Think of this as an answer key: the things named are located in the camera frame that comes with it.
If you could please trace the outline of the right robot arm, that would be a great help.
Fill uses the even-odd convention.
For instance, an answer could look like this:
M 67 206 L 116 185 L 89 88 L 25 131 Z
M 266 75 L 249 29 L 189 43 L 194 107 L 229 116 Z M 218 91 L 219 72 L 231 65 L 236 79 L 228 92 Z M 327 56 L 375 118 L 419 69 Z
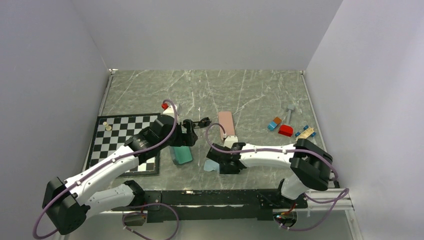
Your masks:
M 282 181 L 276 202 L 288 208 L 308 190 L 326 191 L 329 188 L 332 156 L 301 138 L 296 143 L 281 146 L 259 146 L 235 142 L 231 147 L 212 144 L 207 159 L 219 165 L 221 174 L 239 174 L 252 167 L 288 168 L 292 175 Z

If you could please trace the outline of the pink glasses case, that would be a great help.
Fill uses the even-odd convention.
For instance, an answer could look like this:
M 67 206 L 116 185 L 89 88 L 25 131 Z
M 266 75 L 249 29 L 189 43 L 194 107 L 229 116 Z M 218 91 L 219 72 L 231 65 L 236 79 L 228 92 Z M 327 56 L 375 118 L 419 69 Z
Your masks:
M 223 126 L 225 134 L 222 129 L 220 129 L 220 138 L 222 140 L 228 136 L 235 136 L 235 127 L 233 121 L 233 115 L 230 111 L 220 111 L 217 113 L 218 123 Z

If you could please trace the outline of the grey blue glasses case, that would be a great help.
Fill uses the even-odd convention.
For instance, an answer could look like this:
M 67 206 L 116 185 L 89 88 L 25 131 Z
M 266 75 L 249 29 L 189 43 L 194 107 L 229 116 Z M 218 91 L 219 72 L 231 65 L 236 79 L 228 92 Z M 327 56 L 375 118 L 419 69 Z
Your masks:
M 183 165 L 193 161 L 191 150 L 188 146 L 170 146 L 171 160 L 175 165 Z

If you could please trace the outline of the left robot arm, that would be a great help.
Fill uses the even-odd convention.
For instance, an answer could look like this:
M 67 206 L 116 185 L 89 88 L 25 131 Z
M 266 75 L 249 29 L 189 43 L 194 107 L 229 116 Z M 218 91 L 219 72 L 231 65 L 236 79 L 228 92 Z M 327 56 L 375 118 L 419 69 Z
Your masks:
M 66 180 L 51 179 L 43 197 L 43 212 L 57 232 L 67 235 L 103 211 L 126 206 L 139 209 L 145 192 L 135 181 L 127 180 L 111 190 L 102 188 L 124 172 L 156 157 L 163 148 L 194 146 L 198 140 L 195 126 L 196 122 L 190 119 L 177 122 L 171 115 L 159 115 L 96 165 Z

